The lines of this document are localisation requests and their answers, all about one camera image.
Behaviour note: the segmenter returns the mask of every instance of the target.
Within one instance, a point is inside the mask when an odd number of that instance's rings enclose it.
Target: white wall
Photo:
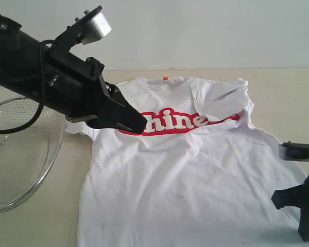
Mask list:
[[[112,32],[73,52],[106,69],[309,66],[309,0],[0,0],[0,13],[44,40],[97,5]]]

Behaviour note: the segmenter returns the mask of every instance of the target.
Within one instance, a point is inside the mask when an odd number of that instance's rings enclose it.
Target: t-shirt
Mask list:
[[[309,246],[299,210],[271,201],[305,173],[251,123],[247,81],[140,77],[118,87],[148,120],[142,134],[67,128],[93,140],[80,247]]]

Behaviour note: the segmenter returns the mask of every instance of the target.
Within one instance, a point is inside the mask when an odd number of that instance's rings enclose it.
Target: table surface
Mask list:
[[[244,78],[255,103],[254,125],[283,142],[309,143],[309,68],[104,73],[111,83],[138,76],[189,76],[219,81]],[[0,87],[0,101],[15,95]],[[39,190],[21,206],[0,214],[0,246],[76,246],[79,193],[90,158],[88,137],[65,134],[54,166]],[[300,165],[309,171],[309,163]]]

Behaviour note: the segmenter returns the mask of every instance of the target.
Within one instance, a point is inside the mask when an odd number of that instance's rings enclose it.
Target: wire mesh basket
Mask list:
[[[14,98],[0,103],[0,129],[28,122],[38,103]],[[29,128],[0,135],[0,212],[22,204],[40,187],[63,141],[64,117],[44,107]]]

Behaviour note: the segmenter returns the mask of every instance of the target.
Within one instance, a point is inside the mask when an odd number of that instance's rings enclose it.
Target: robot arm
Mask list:
[[[146,119],[115,85],[104,81],[104,65],[70,53],[74,45],[98,41],[111,31],[101,10],[99,6],[85,11],[83,18],[75,19],[55,40],[44,42],[0,15],[0,85],[64,114],[71,122],[141,133]]]

